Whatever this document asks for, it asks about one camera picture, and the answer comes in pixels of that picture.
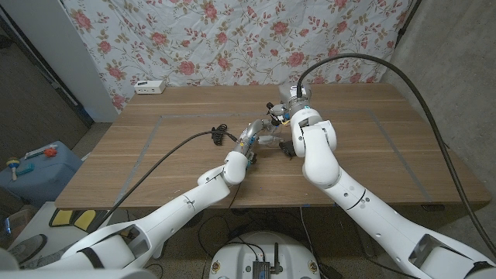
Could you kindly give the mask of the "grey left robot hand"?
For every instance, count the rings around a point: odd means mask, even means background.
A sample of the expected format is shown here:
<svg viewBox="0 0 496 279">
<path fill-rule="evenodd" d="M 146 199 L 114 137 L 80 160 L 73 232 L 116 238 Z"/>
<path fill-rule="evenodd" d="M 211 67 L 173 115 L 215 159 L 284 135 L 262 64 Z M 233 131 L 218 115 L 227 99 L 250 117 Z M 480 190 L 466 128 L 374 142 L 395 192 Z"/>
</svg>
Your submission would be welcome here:
<svg viewBox="0 0 496 279">
<path fill-rule="evenodd" d="M 247 155 L 256 144 L 274 147 L 283 141 L 278 127 L 271 120 L 256 119 L 242 132 L 233 150 Z"/>
</svg>

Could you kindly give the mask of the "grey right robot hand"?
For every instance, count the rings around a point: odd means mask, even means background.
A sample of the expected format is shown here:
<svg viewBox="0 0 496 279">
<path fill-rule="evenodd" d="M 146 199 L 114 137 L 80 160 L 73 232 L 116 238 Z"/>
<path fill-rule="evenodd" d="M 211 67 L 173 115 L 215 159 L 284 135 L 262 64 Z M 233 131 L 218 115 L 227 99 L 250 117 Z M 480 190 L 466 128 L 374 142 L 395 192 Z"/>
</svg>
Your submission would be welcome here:
<svg viewBox="0 0 496 279">
<path fill-rule="evenodd" d="M 282 84 L 278 86 L 280 103 L 273 105 L 267 103 L 268 112 L 272 118 L 272 124 L 279 126 L 283 122 L 287 122 L 299 110 L 309 106 L 312 97 L 312 89 L 306 84 L 301 87 L 301 97 L 298 97 L 298 86 L 291 84 Z"/>
</svg>

